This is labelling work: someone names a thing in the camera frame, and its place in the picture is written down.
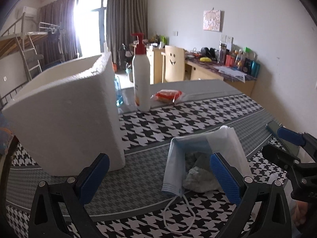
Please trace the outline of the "person right hand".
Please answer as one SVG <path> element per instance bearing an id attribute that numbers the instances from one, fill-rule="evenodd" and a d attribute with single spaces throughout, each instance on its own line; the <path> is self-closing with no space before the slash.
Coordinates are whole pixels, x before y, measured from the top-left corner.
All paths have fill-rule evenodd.
<path id="1" fill-rule="evenodd" d="M 305 223 L 307 211 L 308 211 L 308 203 L 296 201 L 296 207 L 292 217 L 295 226 L 299 226 Z"/>

